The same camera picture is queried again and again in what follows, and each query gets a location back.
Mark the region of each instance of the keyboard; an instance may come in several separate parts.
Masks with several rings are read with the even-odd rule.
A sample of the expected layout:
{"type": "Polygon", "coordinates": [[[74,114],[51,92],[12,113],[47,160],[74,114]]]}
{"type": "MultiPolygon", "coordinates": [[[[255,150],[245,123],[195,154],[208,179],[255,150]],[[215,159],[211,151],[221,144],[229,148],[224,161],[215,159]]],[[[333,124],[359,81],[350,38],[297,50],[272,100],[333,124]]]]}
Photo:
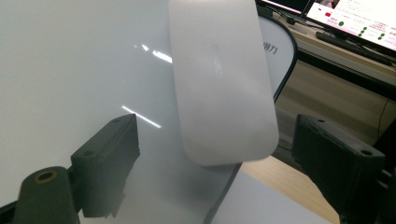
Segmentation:
{"type": "Polygon", "coordinates": [[[382,63],[387,66],[392,66],[392,62],[390,59],[387,57],[378,55],[370,50],[363,49],[359,46],[348,44],[345,40],[343,39],[338,39],[330,35],[325,35],[321,32],[316,33],[317,39],[322,40],[324,42],[327,42],[329,44],[333,44],[341,49],[346,49],[349,50],[353,53],[359,54],[360,56],[366,57],[368,59],[371,59],[373,61],[376,61],[378,63],[382,63]]]}

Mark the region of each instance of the screen display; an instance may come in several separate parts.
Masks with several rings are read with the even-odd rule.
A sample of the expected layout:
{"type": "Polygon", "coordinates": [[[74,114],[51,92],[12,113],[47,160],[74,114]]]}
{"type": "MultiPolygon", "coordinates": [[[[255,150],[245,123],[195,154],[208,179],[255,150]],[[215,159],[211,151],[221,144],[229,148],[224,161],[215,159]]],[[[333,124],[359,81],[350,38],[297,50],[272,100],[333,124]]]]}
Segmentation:
{"type": "Polygon", "coordinates": [[[396,50],[395,8],[395,0],[317,0],[306,17],[396,50]]]}
{"type": "Polygon", "coordinates": [[[265,3],[272,7],[280,8],[281,10],[286,10],[288,12],[292,12],[294,14],[302,15],[306,10],[309,0],[261,0],[262,3],[265,3]]]}

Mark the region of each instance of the monitor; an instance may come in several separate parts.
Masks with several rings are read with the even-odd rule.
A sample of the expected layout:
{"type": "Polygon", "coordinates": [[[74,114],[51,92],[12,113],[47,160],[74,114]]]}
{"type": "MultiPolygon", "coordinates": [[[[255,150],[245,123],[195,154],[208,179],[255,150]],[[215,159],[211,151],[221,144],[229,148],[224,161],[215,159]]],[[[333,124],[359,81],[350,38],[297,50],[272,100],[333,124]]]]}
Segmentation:
{"type": "Polygon", "coordinates": [[[309,21],[332,28],[346,37],[394,55],[396,20],[394,0],[316,0],[306,13],[309,21]]]}
{"type": "Polygon", "coordinates": [[[258,5],[273,7],[294,16],[302,17],[312,5],[310,0],[256,0],[258,5]]]}

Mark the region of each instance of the white mouse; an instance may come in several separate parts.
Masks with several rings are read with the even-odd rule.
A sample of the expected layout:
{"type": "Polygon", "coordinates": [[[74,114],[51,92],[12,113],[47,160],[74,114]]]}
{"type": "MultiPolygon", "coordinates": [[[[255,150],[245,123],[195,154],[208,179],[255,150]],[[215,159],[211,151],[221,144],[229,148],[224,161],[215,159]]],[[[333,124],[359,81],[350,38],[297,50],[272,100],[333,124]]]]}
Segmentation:
{"type": "Polygon", "coordinates": [[[254,1],[170,0],[184,149],[203,166],[260,160],[278,142],[254,1]]]}

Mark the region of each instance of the computer screen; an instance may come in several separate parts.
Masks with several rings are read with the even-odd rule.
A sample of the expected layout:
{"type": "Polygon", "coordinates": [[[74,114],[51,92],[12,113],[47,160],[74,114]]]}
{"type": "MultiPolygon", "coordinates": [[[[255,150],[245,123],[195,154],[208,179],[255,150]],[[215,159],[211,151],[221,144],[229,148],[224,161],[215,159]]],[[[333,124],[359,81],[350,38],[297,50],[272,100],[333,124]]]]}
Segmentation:
{"type": "Polygon", "coordinates": [[[302,16],[309,9],[310,0],[258,0],[259,5],[275,7],[294,15],[302,16]]]}
{"type": "Polygon", "coordinates": [[[395,0],[316,0],[308,20],[330,26],[367,43],[396,50],[395,0]]]}

